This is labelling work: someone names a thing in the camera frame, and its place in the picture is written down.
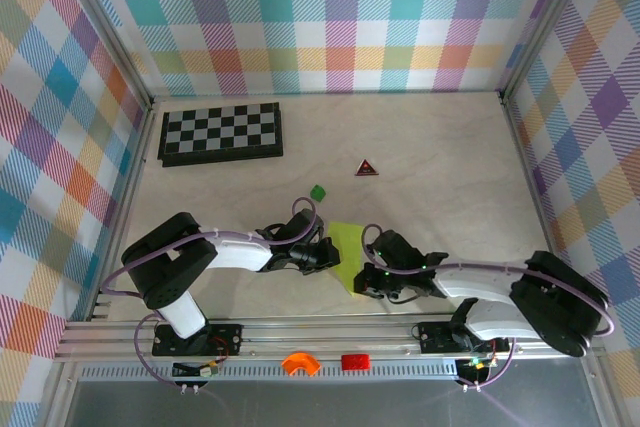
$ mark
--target cable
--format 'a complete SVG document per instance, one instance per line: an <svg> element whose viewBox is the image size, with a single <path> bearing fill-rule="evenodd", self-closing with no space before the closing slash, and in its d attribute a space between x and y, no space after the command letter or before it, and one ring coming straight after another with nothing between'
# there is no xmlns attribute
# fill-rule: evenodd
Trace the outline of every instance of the cable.
<svg viewBox="0 0 640 427"><path fill-rule="evenodd" d="M227 341L221 337L213 337L212 340L214 340L216 344L222 344L224 346L224 351L225 351L224 358L217 360L217 362L221 364L222 362L224 362L229 358L229 345L227 344Z"/></svg>
<svg viewBox="0 0 640 427"><path fill-rule="evenodd" d="M193 366L193 365L181 364L179 362L174 362L173 363L173 368L174 369L180 369L187 375L195 375L195 374L199 375L200 374L200 369L202 367L203 367L202 365Z"/></svg>
<svg viewBox="0 0 640 427"><path fill-rule="evenodd" d="M486 387L487 385L491 385L493 384L495 381L497 381L500 377L502 377L504 375L504 373L507 371L507 369L509 368L509 366L511 365L511 362L513 361L513 354L516 352L516 339L511 339L511 350L509 350L509 356L507 357L507 361L504 363L504 365L502 366L502 368L498 371L498 373L496 375L494 375L493 377L491 377L490 379L487 379L486 381L482 382L482 383L478 383L475 384L473 382L468 381L467 379L463 379L462 377L458 377L458 379L461 382L464 382L465 384L472 386L472 387Z"/></svg>
<svg viewBox="0 0 640 427"><path fill-rule="evenodd" d="M413 333L413 329L415 329L416 327L418 327L418 324L415 324L413 327L411 327L411 337L416 340L420 340L420 337L416 336L416 334Z"/></svg>
<svg viewBox="0 0 640 427"><path fill-rule="evenodd" d="M408 299L404 299L404 300L399 300L397 302L393 301L389 297L387 297L387 300L389 301L389 303L391 303L393 305L402 305L402 304L408 304L409 302L413 302L418 297L420 297L420 296L419 295L414 295L413 297L409 297Z"/></svg>
<svg viewBox="0 0 640 427"><path fill-rule="evenodd" d="M308 198L308 197L299 197L297 198L294 202L293 205L291 206L291 213L292 215L296 214L296 207L297 205L301 202L301 201L305 201L308 202L309 205L311 206L311 212L313 214L313 217L311 218L311 221L309 222L309 225L307 226L307 228L300 234L296 235L295 237L292 237L291 239L286 239L286 240L266 240L266 239L261 239L259 237L254 236L253 234L242 234L240 232L232 232L232 231L222 231L222 230L212 230L209 232L199 232L197 234L192 234L192 235L188 235L186 237L181 238L180 240L176 240L175 242L166 245L156 251L153 251L147 255L144 255L142 257L140 257L137 260L134 260L133 262L129 262L127 265L119 268L118 270L114 271L111 275L109 275L106 279L104 279L104 282L102 282L102 285L100 286L100 290L102 290L102 292L104 294L109 294L109 295L122 295L122 296L127 296L127 297L135 297L138 299L142 298L142 295L140 295L138 292L132 292L130 290L112 290L111 288L109 288L109 284L111 284L111 282L113 282L116 278L118 278L120 275L129 272L132 269L135 269L136 267L149 262L150 260L155 259L156 257L165 254L167 252L169 252L170 250L175 250L178 247L187 244L189 242L193 242L194 240L199 240L199 239L207 239L207 238L224 238L224 239L233 239L233 240L242 240L242 241L249 241L249 242L254 242L256 244L263 244L266 246L269 245L287 245L287 244L293 244L297 241L299 241L300 239L304 238L313 228L313 225L316 221L316 217L317 217L317 211L316 211L316 206L313 203L313 201Z"/></svg>
<svg viewBox="0 0 640 427"><path fill-rule="evenodd" d="M216 402L218 402L222 407L222 410L224 410L224 412L226 413L226 415L229 416L231 419L233 419L233 416L231 415L231 412L229 411L229 407L227 406L227 404L224 402L224 400L222 400L222 398L220 398L214 392L210 390L206 390L204 386L202 389L198 388L197 385L189 387L187 386L187 384L182 384L180 386L171 380L165 379L162 376L158 375L156 371L154 371L153 368L149 365L149 363L144 359L144 356L142 355L142 351L140 350L140 340L139 340L140 330L142 329L142 326L147 320L150 320L153 318L161 319L162 316L158 312L152 312L149 315L146 315L145 317L142 318L142 320L140 320L140 322L136 326L136 330L133 332L133 347L136 351L136 356L138 357L138 360L140 361L144 369L149 373L149 375L151 375L151 377L156 379L158 382L168 385L171 388L178 389L181 392L185 392L187 389L191 389L193 393L196 395L200 392L204 392L209 397L212 397Z"/></svg>
<svg viewBox="0 0 640 427"><path fill-rule="evenodd" d="M154 379L156 379L158 382L160 382L162 384L166 384L166 385L169 385L171 387L175 387L175 388L180 389L180 387L175 382L167 380L167 379L161 377L160 375L158 375L156 373L156 371L153 370L153 368L151 368L151 366L147 363L147 361L144 360L142 352L140 351L140 343L139 343L139 340L138 340L139 335L140 335L140 329L142 329L142 325L147 320L151 320L151 319L154 319L154 318L158 318L158 314L156 312L152 312L149 315L143 317L142 320L138 323L138 325L136 326L136 330L133 332L133 348L136 350L136 355L138 356L138 360L140 361L142 366L145 368L145 370L147 372L149 372L149 375L151 375L151 377L153 377Z"/></svg>
<svg viewBox="0 0 640 427"><path fill-rule="evenodd" d="M493 364L496 360L496 357L498 356L497 354L497 350L498 350L498 345L496 344L496 339L492 339L491 340L491 347L492 347L492 354L491 354L491 361L490 363Z"/></svg>
<svg viewBox="0 0 640 427"><path fill-rule="evenodd" d="M572 287L571 285L562 282L561 280L558 280L550 275L544 274L542 272L538 272L535 270L529 270L529 269L525 269L522 267L515 267L515 266L511 266L511 265L506 265L506 264L499 264L499 263L490 263L490 262L475 262L475 263L469 263L469 262L461 262L461 261L449 261L449 262L444 262L440 265L432 265L432 266L425 266L425 267L421 267L418 269L409 269L409 270L401 270L401 269L393 269L391 267L386 266L385 264L380 263L373 254L371 254L368 250L367 250L367 245L365 242L365 236L366 233L369 229L378 229L378 231L380 232L380 234L382 234L382 227L380 227L377 224L369 224L367 225L363 230L362 230L362 235L360 237L361 243L362 243L362 249L364 250L364 254L367 256L367 259L369 259L373 265L375 265L377 268L384 270L385 272L389 272L391 274L397 274L397 275L413 275L413 274L419 274L419 273L424 273L424 272L432 272L432 271L445 271L445 270L464 270L464 269L477 269L477 270L485 270L485 271L493 271L493 272L500 272L500 273L506 273L507 275L510 275L511 273L518 273L518 274L522 274L522 275L528 275L530 277L536 277L538 279L544 280L545 282L549 282L552 285L555 285L559 288L561 288L562 290L570 293L571 295L573 295L574 297L577 297L578 299L580 299L582 302L584 302L585 304L587 304L589 307L591 307L593 310L595 310L598 314L600 314L600 316L607 322L607 327L603 330L599 330L597 331L595 334L593 334L595 337L605 337L607 335L610 335L613 333L613 331L615 330L615 324L613 322L613 319L611 318L611 316L607 313L607 310L605 307L603 307L602 305L600 305L599 303L597 303L595 300L593 300L591 297L589 297L588 295L580 292L578 289L576 289L575 287Z"/></svg>

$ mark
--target orange arch block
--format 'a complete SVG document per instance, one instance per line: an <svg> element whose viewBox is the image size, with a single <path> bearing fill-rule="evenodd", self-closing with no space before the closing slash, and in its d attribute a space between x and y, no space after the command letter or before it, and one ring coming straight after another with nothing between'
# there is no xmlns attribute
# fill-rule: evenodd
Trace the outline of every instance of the orange arch block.
<svg viewBox="0 0 640 427"><path fill-rule="evenodd" d="M298 369L304 369L309 376L314 376L322 365L313 355L304 352L296 352L282 361L282 368L289 375L295 374Z"/></svg>

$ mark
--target yellow cloth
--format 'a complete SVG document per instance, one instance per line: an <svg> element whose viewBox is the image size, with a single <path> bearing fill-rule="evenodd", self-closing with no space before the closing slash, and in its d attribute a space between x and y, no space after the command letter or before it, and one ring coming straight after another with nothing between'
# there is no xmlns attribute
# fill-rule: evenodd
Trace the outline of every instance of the yellow cloth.
<svg viewBox="0 0 640 427"><path fill-rule="evenodd" d="M362 270L362 246L360 237L362 225L331 222L328 236L340 252L340 264L331 269L340 279L342 285L355 296L353 278Z"/></svg>

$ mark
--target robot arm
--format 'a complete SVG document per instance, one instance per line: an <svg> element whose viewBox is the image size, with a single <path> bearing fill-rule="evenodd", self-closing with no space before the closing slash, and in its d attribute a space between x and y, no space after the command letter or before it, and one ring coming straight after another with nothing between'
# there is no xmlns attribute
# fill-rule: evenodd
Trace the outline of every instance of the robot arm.
<svg viewBox="0 0 640 427"><path fill-rule="evenodd" d="M298 241L269 246L260 240L286 241L308 232ZM294 264L304 275L320 272L340 263L331 238L323 238L324 222L309 209L303 209L287 224L275 224L257 230L250 239L200 238L188 242L175 255L161 254L129 271L142 300L157 310L175 333L187 339L207 324L195 300L187 290L206 269L241 268L252 272L271 272ZM200 233L191 214L182 212L154 229L123 254L123 264L162 249L183 237Z"/></svg>
<svg viewBox="0 0 640 427"><path fill-rule="evenodd" d="M200 233L191 214L180 213L131 245L122 255L124 264L157 253L172 243ZM296 213L287 224L274 224L240 240L196 238L129 270L138 292L149 309L157 310L182 338L196 339L208 324L188 288L209 268L244 268L271 272L294 264L304 275L340 263L331 238L323 238L324 222L308 209ZM442 265L448 254L423 255L401 235L389 230L366 246L377 253L396 273L366 263L354 279L357 293L374 298L397 299L404 288L418 296L464 298L445 329L447 341L461 349L475 350L479 344L497 338L539 338L556 350L582 356L596 333L601 315L584 302L584 297L606 308L606 296L593 284L549 252L536 252L523 264L547 278L569 285L583 299L557 288L552 282L530 275L486 269L451 268ZM398 270L424 272L401 275Z"/></svg>
<svg viewBox="0 0 640 427"><path fill-rule="evenodd" d="M541 339L559 352L581 357L601 320L600 313L587 305L584 297L603 309L607 307L607 297L600 289L549 252L535 252L519 266L519 273L507 275L499 268L452 268L451 264L434 269L448 254L423 255L392 230L383 232L365 248L371 254L377 253L396 271L414 271L416 266L422 266L424 272L401 275L366 263L354 279L355 292L395 300L406 287L417 296L466 299L452 317L450 334L469 350L491 339L529 338ZM525 271L545 274L584 294L583 298L557 284L524 275Z"/></svg>

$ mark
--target green cube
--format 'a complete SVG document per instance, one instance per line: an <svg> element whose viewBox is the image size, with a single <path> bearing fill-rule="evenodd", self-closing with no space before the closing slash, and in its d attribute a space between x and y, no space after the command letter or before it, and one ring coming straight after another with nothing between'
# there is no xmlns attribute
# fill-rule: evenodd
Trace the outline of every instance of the green cube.
<svg viewBox="0 0 640 427"><path fill-rule="evenodd" d="M325 195L327 195L327 193L319 185L315 185L313 189L311 189L311 198L316 202L322 202Z"/></svg>

